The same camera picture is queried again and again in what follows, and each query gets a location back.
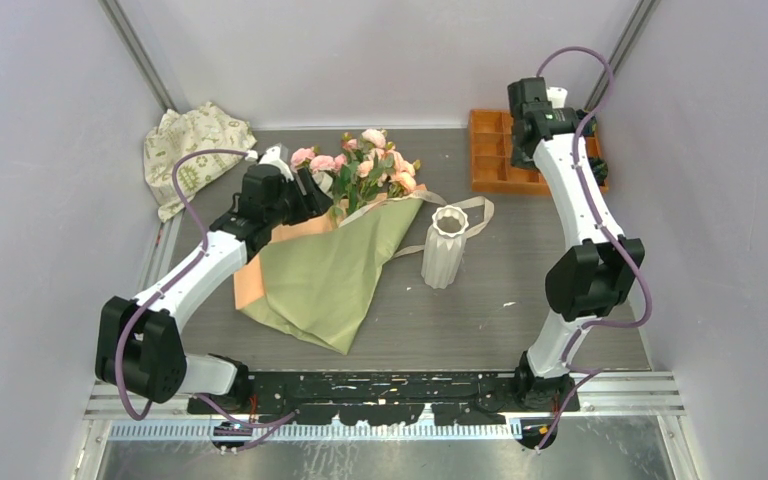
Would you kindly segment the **pink artificial flower bunch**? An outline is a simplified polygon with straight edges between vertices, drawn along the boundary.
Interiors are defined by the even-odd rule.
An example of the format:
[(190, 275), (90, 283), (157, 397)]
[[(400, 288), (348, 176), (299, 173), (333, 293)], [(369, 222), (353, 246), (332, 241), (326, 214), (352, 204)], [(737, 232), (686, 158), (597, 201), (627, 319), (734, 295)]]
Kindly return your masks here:
[(331, 216), (342, 219), (381, 199), (401, 198), (418, 188), (422, 163), (409, 161), (383, 128), (368, 128), (355, 136), (342, 135), (341, 150), (328, 155), (317, 146), (292, 153), (290, 167), (312, 174), (333, 201)]

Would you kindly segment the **green wrapping paper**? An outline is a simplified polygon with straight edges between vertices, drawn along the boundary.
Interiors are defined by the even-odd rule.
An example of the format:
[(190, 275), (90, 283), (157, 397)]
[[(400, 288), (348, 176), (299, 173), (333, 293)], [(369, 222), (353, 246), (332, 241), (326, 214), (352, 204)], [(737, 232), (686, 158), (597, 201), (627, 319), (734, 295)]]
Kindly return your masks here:
[(337, 226), (329, 215), (279, 226), (233, 276), (234, 303), (252, 320), (342, 355), (369, 311), (422, 201), (385, 202)]

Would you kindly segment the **beige printed ribbon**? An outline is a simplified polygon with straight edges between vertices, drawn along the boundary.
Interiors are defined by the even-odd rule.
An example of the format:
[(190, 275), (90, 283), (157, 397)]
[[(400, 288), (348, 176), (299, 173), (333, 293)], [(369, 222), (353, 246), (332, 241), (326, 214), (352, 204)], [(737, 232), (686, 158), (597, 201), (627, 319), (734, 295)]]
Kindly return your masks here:
[[(495, 204), (484, 196), (476, 196), (462, 200), (455, 203), (448, 203), (442, 196), (427, 190), (416, 190), (413, 193), (397, 198), (384, 198), (381, 200), (375, 200), (370, 204), (367, 204), (354, 213), (348, 215), (345, 219), (337, 223), (338, 228), (348, 226), (352, 222), (360, 219), (373, 209), (383, 207), (390, 204), (400, 203), (407, 200), (421, 200), (426, 203), (434, 204), (438, 206), (438, 209), (432, 215), (432, 228), (438, 232), (438, 235), (447, 239), (462, 239), (463, 243), (466, 243), (468, 239), (471, 239), (479, 235), (493, 219), (495, 215)], [(481, 221), (475, 225), (472, 225), (468, 221), (468, 215), (466, 211), (468, 209), (480, 208), (482, 210)], [(446, 213), (449, 217), (454, 218), (456, 213), (461, 213), (464, 219), (461, 221), (462, 226), (455, 232), (445, 232), (439, 227), (439, 217), (443, 217)]]

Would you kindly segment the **orange wrapping paper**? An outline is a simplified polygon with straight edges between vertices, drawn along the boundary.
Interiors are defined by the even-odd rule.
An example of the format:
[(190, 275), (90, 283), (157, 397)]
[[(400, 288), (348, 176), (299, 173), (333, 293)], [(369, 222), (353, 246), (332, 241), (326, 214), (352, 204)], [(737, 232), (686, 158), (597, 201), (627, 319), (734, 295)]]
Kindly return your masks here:
[(330, 294), (331, 282), (343, 288), (355, 281), (369, 303), (383, 264), (395, 255), (421, 202), (379, 207), (342, 228), (330, 216), (278, 227), (272, 241), (234, 273), (235, 308), (245, 310), (269, 289), (312, 299), (317, 292)]

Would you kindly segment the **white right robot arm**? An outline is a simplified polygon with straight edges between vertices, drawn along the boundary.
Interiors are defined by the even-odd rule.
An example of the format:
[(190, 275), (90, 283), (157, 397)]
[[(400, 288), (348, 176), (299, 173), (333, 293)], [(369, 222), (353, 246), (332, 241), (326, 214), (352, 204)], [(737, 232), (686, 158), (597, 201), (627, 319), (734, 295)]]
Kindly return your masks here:
[(574, 387), (569, 360), (589, 331), (623, 304), (645, 256), (603, 199), (586, 155), (576, 111), (542, 77), (507, 87), (511, 164), (544, 178), (562, 225), (565, 252), (545, 277), (549, 314), (522, 354), (512, 395), (525, 409), (551, 410)]

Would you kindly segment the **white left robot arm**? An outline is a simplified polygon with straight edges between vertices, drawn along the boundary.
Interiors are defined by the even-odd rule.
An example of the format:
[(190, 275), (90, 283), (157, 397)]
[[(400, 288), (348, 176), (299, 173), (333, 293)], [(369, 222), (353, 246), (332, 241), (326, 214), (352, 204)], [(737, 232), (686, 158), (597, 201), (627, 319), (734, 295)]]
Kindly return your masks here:
[(252, 397), (247, 366), (220, 355), (189, 355), (181, 333), (201, 304), (268, 244), (276, 227), (322, 216), (332, 204), (307, 170), (250, 167), (229, 210), (180, 264), (154, 287), (104, 304), (97, 379), (157, 404), (177, 394), (209, 394), (229, 413), (245, 409)]

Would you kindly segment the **white ribbed ceramic vase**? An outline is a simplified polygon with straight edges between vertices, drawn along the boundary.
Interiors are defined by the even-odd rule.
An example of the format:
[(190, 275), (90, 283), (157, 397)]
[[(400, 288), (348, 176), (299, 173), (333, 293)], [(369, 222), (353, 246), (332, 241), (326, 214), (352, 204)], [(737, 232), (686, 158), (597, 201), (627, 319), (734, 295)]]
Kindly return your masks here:
[[(445, 232), (455, 232), (464, 219), (461, 213), (455, 217), (449, 217), (446, 213), (439, 217), (439, 227)], [(423, 262), (421, 275), (424, 282), (431, 288), (444, 289), (454, 282), (460, 261), (465, 249), (462, 239), (447, 239), (438, 235), (432, 228), (428, 228), (423, 250)]]

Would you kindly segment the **orange wooden compartment tray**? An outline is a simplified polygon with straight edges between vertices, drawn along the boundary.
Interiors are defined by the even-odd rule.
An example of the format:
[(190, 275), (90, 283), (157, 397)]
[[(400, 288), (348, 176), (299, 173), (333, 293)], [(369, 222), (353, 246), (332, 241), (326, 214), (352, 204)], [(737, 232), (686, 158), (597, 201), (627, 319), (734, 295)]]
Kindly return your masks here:
[(472, 191), (548, 196), (547, 181), (538, 171), (511, 165), (512, 125), (513, 119), (506, 110), (470, 111), (468, 133)]

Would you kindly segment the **dark rolled cloth back right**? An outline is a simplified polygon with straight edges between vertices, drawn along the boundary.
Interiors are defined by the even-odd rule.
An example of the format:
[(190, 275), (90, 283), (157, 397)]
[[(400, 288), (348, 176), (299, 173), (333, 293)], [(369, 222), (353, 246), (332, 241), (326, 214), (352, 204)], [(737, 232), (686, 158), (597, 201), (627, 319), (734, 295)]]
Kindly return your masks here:
[(585, 126), (583, 127), (583, 130), (582, 130), (582, 135), (584, 137), (594, 137), (596, 135), (596, 130), (598, 126), (596, 117), (595, 116), (590, 117), (590, 111), (584, 110), (584, 109), (577, 109), (576, 115), (581, 122), (586, 121)]

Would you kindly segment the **dark rolled cloth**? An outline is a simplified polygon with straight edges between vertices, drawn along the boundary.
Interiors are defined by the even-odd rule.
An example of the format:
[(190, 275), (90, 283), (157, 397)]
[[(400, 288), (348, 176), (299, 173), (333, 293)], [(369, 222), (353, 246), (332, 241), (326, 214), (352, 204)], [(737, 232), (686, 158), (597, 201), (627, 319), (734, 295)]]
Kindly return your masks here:
[(598, 126), (596, 117), (595, 116), (590, 117), (590, 111), (584, 110), (584, 109), (577, 109), (576, 115), (581, 122), (586, 121), (585, 126), (583, 127), (583, 130), (582, 130), (582, 135), (584, 137), (594, 137), (596, 135), (596, 130)]
[(597, 184), (600, 187), (605, 186), (609, 175), (609, 168), (606, 161), (601, 157), (589, 157), (588, 161)]

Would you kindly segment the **dark rolled cloth front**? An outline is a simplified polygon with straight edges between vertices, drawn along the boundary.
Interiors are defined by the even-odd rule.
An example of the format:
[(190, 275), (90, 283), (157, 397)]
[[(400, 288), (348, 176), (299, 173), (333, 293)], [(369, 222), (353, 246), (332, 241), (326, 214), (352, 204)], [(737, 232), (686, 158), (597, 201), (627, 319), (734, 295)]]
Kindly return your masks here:
[(606, 161), (601, 157), (589, 157), (588, 161), (597, 184), (600, 187), (605, 186), (609, 175), (609, 168)]

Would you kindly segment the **cream green printed cloth bag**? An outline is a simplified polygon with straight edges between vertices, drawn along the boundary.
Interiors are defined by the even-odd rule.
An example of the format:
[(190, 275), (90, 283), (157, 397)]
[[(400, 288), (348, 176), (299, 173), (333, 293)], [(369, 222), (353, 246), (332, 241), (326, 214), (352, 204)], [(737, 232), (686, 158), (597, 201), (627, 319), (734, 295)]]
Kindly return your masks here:
[(254, 148), (257, 140), (250, 124), (230, 116), (208, 101), (179, 113), (169, 109), (145, 137), (145, 182), (158, 204), (162, 223), (183, 209), (173, 182), (179, 183), (188, 200), (242, 159), (241, 151)]

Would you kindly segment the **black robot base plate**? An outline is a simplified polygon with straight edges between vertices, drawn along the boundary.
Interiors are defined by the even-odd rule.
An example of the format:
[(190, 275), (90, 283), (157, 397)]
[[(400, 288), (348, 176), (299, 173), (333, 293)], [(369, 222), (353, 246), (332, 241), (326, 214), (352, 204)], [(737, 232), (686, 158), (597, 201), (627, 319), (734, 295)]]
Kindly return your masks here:
[(254, 372), (226, 395), (192, 398), (190, 414), (225, 411), (247, 421), (267, 423), (290, 416), (298, 425), (412, 425), (430, 411), (436, 426), (496, 425), (507, 415), (556, 413), (574, 385), (565, 375), (533, 379), (507, 371), (414, 372)]

